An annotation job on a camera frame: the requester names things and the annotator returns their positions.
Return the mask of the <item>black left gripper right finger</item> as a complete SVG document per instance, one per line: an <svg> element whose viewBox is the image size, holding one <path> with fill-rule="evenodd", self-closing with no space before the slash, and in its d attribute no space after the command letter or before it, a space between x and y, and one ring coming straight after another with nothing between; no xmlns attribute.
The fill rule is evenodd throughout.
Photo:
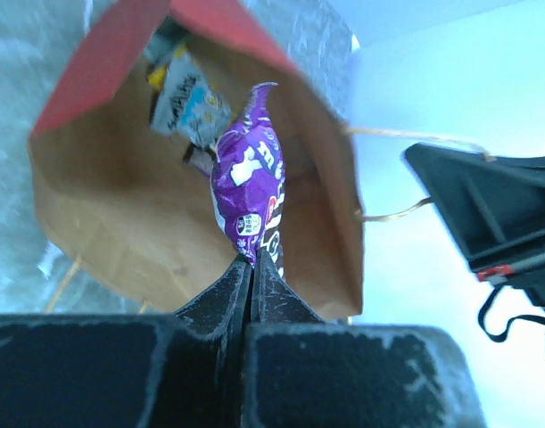
<svg viewBox="0 0 545 428"><path fill-rule="evenodd" d="M244 348L246 427L483 427L461 348L421 325L324 322L266 252Z"/></svg>

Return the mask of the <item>red paper bag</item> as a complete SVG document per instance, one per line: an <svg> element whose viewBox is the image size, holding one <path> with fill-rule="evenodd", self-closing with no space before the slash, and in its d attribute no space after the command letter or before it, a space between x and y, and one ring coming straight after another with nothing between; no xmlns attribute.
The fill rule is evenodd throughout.
<svg viewBox="0 0 545 428"><path fill-rule="evenodd" d="M183 306L233 258L208 180L182 137L147 126L145 46L165 19L238 108L273 79L287 156L281 226L289 285L321 316L363 309L364 230L351 131L351 30L325 1L117 1L82 40L29 138L35 211L47 238L100 284L152 308Z"/></svg>

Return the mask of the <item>purple candy packet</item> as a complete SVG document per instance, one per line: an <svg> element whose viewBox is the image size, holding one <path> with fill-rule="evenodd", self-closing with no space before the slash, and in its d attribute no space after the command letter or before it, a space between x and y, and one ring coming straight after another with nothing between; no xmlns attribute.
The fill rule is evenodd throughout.
<svg viewBox="0 0 545 428"><path fill-rule="evenodd" d="M285 162L268 112L268 96L276 86L253 86L244 109L217 141L211 197L218 225L235 249L252 265L258 252L267 251L284 277Z"/></svg>

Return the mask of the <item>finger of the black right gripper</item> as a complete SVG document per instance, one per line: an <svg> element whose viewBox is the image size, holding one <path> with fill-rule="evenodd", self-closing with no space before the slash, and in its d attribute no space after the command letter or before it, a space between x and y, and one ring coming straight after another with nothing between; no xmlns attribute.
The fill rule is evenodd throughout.
<svg viewBox="0 0 545 428"><path fill-rule="evenodd" d="M479 280L545 285L545 157L415 144L404 158Z"/></svg>

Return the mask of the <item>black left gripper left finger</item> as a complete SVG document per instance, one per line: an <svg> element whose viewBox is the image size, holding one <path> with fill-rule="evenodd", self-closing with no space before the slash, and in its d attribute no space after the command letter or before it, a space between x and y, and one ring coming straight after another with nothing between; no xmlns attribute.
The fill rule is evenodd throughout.
<svg viewBox="0 0 545 428"><path fill-rule="evenodd" d="M0 427L232 427L252 270L174 314L0 315Z"/></svg>

